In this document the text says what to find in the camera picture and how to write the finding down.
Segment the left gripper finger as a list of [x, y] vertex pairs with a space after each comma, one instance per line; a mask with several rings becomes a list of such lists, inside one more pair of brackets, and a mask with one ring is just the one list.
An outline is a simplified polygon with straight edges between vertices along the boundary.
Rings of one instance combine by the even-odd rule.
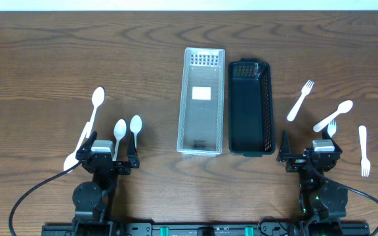
[[91, 135], [86, 139], [86, 141], [78, 149], [79, 153], [88, 152], [91, 150], [95, 140], [97, 138], [97, 131], [93, 131]]
[[130, 162], [131, 168], [139, 168], [140, 160], [138, 158], [135, 135], [133, 132], [131, 132], [126, 155], [128, 157], [128, 161]]

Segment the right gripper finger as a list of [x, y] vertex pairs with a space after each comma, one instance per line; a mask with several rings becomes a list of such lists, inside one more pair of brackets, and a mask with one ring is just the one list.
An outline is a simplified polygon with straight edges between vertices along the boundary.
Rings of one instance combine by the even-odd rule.
[[286, 162], [291, 157], [288, 132], [283, 131], [282, 142], [276, 158], [277, 162]]
[[323, 146], [325, 148], [328, 148], [328, 147], [337, 148], [338, 147], [337, 143], [333, 140], [333, 138], [329, 137], [329, 135], [327, 133], [327, 129], [322, 130], [322, 140], [323, 140]]

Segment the pale green plastic fork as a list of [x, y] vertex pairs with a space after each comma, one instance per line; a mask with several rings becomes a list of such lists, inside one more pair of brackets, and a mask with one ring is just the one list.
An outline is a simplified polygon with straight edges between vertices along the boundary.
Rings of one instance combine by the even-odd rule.
[[332, 121], [330, 121], [330, 123], [327, 126], [327, 133], [328, 133], [329, 137], [332, 138], [333, 135], [336, 133], [336, 131], [337, 131], [336, 121], [332, 120]]

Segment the white plastic fork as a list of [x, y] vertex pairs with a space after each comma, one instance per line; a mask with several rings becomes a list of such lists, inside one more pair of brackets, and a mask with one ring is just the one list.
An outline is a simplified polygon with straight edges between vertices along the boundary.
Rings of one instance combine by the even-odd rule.
[[308, 80], [304, 84], [303, 88], [301, 89], [300, 97], [298, 98], [298, 100], [296, 101], [296, 103], [294, 104], [294, 106], [291, 108], [290, 112], [287, 115], [288, 121], [294, 121], [305, 97], [310, 94], [313, 85], [314, 85], [314, 81], [311, 81], [311, 80]]
[[361, 176], [368, 178], [371, 170], [371, 163], [367, 155], [367, 128], [364, 125], [358, 127], [360, 148], [361, 148]]

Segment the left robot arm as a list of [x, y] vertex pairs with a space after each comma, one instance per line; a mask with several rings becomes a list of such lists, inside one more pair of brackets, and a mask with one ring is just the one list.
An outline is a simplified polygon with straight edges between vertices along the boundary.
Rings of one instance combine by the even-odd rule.
[[113, 160], [114, 145], [97, 140], [97, 132], [77, 150], [76, 159], [93, 175], [90, 182], [79, 184], [72, 196], [75, 205], [72, 235], [123, 235], [124, 226], [111, 219], [113, 198], [119, 175], [130, 175], [140, 166], [135, 136], [128, 143], [127, 161]]

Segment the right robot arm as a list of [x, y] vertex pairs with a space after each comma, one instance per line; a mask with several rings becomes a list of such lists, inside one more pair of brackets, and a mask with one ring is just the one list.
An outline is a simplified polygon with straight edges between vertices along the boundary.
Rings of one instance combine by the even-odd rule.
[[324, 173], [337, 164], [341, 148], [326, 130], [303, 154], [290, 150], [288, 132], [282, 134], [277, 162], [285, 163], [287, 172], [299, 174], [299, 204], [303, 219], [288, 227], [289, 235], [344, 235], [341, 218], [346, 216], [347, 190], [330, 183]]

